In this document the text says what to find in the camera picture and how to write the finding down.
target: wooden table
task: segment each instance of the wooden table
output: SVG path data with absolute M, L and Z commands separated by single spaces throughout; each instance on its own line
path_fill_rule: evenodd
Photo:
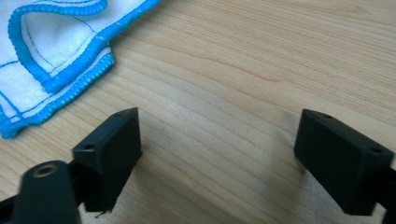
M 116 65 L 0 144 L 0 200 L 112 113 L 139 107 L 144 156 L 83 223 L 380 223 L 344 215 L 293 156 L 303 108 L 396 149 L 396 2 L 163 0 L 111 42 Z

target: towel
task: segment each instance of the towel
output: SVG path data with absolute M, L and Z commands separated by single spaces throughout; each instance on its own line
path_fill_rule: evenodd
M 159 1 L 0 1 L 2 137 L 79 96 L 114 63 L 108 41 Z

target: white cloth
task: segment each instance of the white cloth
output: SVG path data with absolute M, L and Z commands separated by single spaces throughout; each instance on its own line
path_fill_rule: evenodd
M 108 41 L 160 0 L 0 1 L 0 133 L 41 124 L 113 62 Z

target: wooden surface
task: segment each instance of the wooden surface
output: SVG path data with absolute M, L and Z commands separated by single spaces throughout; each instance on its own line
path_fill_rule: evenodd
M 111 42 L 108 74 L 0 142 L 0 200 L 137 106 L 144 156 L 113 213 L 83 223 L 380 223 L 381 206 L 344 215 L 292 148 L 309 108 L 396 149 L 395 12 L 392 0 L 163 0 Z

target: cloth fold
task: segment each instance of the cloth fold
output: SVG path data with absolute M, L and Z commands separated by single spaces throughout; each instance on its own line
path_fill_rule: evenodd
M 160 0 L 0 2 L 0 134 L 41 124 L 113 63 L 108 41 Z

